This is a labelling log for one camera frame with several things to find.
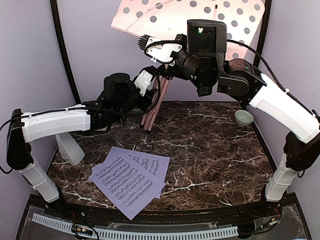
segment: cable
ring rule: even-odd
[[[298,178],[302,178],[304,175],[305,175],[305,172],[306,172],[306,170],[303,170],[303,172],[302,172],[302,174],[300,175],[299,173],[298,173]]]
[[[36,112],[30,115],[24,115],[24,116],[18,116],[18,117],[13,117],[9,120],[7,120],[5,123],[3,123],[0,126],[0,132],[1,130],[9,123],[16,121],[16,120],[21,120],[21,119],[25,119],[25,118],[29,118],[29,117],[36,117],[39,115],[43,115],[43,114],[50,114],[50,113],[58,113],[58,112],[65,112],[65,111],[72,111],[72,110],[91,110],[91,111],[98,111],[98,112],[106,112],[106,113],[111,113],[111,114],[116,114],[122,117],[139,117],[139,116],[143,116],[144,114],[149,113],[151,110],[153,110],[159,100],[160,100],[160,95],[161,95],[161,82],[160,82],[160,78],[159,75],[156,75],[156,81],[157,81],[157,85],[158,85],[158,89],[157,89],[157,96],[156,96],[156,100],[153,103],[153,105],[146,111],[140,112],[140,113],[136,113],[136,114],[125,114],[125,113],[121,113],[121,112],[117,112],[117,111],[113,111],[113,110],[109,110],[109,109],[99,109],[99,108],[91,108],[91,107],[69,107],[69,108],[63,108],[63,109],[54,109],[54,110],[47,110],[47,111],[41,111],[41,112]],[[3,172],[4,174],[10,174],[14,169],[11,168],[9,171],[5,171],[1,166],[0,166],[0,170],[1,172]]]
[[[75,228],[76,227],[76,225],[75,225],[76,215],[75,215],[75,213],[73,211],[70,211],[70,213],[73,215],[72,227]],[[78,240],[82,240],[83,239],[82,237],[80,237],[78,235],[78,233],[76,231],[73,232],[73,233],[76,235],[76,236],[72,235],[75,239],[78,239]]]
[[[157,85],[158,85],[158,89],[157,89],[157,96],[156,96],[156,100],[153,103],[153,105],[146,111],[140,112],[140,113],[122,113],[122,112],[118,112],[118,111],[113,111],[113,110],[109,110],[109,109],[100,109],[100,108],[94,108],[94,107],[86,107],[85,110],[90,110],[90,111],[97,111],[100,113],[110,113],[110,114],[115,114],[115,115],[119,115],[122,117],[139,117],[139,116],[143,116],[147,113],[149,113],[151,110],[153,110],[159,100],[160,100],[160,95],[161,95],[161,82],[160,82],[160,78],[158,75],[156,75],[156,81],[157,81]]]
[[[185,41],[182,41],[182,40],[162,40],[162,41],[155,41],[153,43],[150,43],[148,46],[146,46],[146,48],[144,49],[144,54],[147,55],[147,52],[149,50],[149,48],[151,47],[154,47],[154,46],[157,46],[157,45],[164,45],[164,44],[183,44],[185,43]],[[172,58],[171,61],[168,61],[168,62],[161,62],[161,61],[158,61],[159,63],[161,64],[171,64],[175,59]]]
[[[267,232],[270,232],[272,229],[275,228],[276,225],[270,226],[267,230],[262,231],[263,229],[258,229],[251,232],[238,232],[239,236],[245,236],[245,235],[259,235],[259,234],[265,234]]]
[[[48,208],[54,213],[56,214],[59,218],[61,219],[64,219],[64,220],[69,220],[69,221],[72,221],[72,222],[75,222],[75,223],[78,223],[82,226],[85,226],[85,227],[88,227],[90,228],[92,231],[94,231],[94,233],[96,234],[96,239],[99,240],[99,234],[97,232],[97,230],[95,230],[93,227],[89,226],[89,225],[85,225],[83,222],[80,222],[80,221],[77,221],[75,219],[71,219],[71,218],[68,218],[68,217],[65,217],[65,216],[61,216],[60,214],[56,213],[55,210],[53,210],[50,206],[48,206]]]
[[[254,50],[252,47],[242,43],[242,42],[239,42],[239,41],[235,41],[235,40],[231,40],[231,39],[227,39],[227,42],[230,42],[230,43],[234,43],[234,44],[238,44],[240,46],[243,46],[247,49],[249,49],[251,52],[253,52],[263,63],[264,65],[266,66],[266,69],[270,72],[273,80],[275,81],[275,83],[279,86],[279,88],[286,92],[286,89],[284,88],[284,86],[282,86],[282,84],[280,83],[280,81],[278,80],[278,78],[276,77],[274,71],[272,71],[270,65],[267,63],[267,61],[261,56],[260,53],[258,53],[256,50]],[[307,108],[302,102],[300,102],[295,96],[293,96],[290,92],[287,92],[287,95],[292,98],[294,101],[296,101],[301,107],[303,107],[308,113],[310,113],[311,115],[314,115],[314,113],[309,109]]]
[[[10,174],[14,169],[11,168],[9,171],[5,171],[5,170],[0,166],[0,170],[1,170],[1,172],[3,172],[4,174]]]

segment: sheet music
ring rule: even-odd
[[[165,181],[169,162],[170,162],[170,157],[158,156],[158,155],[153,155],[145,152],[133,151],[133,150],[123,149],[123,148],[113,146],[107,158],[109,156],[111,157],[113,153],[116,151],[122,151],[128,154],[131,158],[133,158],[133,160],[139,163],[142,167],[144,167],[150,173],[155,175],[157,178],[159,178],[163,182]],[[159,192],[159,194],[155,198],[159,199],[161,196],[161,192],[162,190]]]
[[[94,166],[89,179],[130,220],[166,185],[121,150],[112,151],[112,156]]]

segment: white cable carrier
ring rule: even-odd
[[[72,222],[65,220],[58,220],[41,214],[33,214],[32,221],[49,228],[72,234]],[[238,227],[226,227],[222,229],[205,230],[205,231],[193,231],[193,232],[174,232],[174,233],[150,233],[150,232],[128,232],[128,231],[115,231],[103,228],[94,228],[101,240],[216,240],[225,239],[238,236]],[[89,237],[86,234],[78,233],[83,237]],[[97,239],[95,233],[90,239]]]

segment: black metal bracket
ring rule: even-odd
[[[21,109],[15,109],[11,119],[21,117],[21,115]],[[34,163],[31,156],[31,146],[25,141],[22,126],[21,119],[12,121],[6,139],[6,162],[14,170],[25,169],[29,164]]]
[[[258,91],[267,85],[260,77],[260,70],[244,59],[226,62],[224,69],[228,76],[219,77],[217,92],[229,95],[241,106],[247,106]]]
[[[304,171],[310,168],[320,155],[320,133],[307,144],[300,141],[292,132],[289,132],[285,140],[287,168]]]

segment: marble surface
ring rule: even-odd
[[[225,207],[260,200],[272,167],[251,126],[240,127],[236,102],[164,102],[151,134],[141,117],[115,124],[109,132],[73,133],[85,152],[77,165],[58,153],[48,175],[68,202],[115,208],[94,183],[91,168],[102,163],[112,146],[171,157],[166,187],[146,211],[181,211]]]

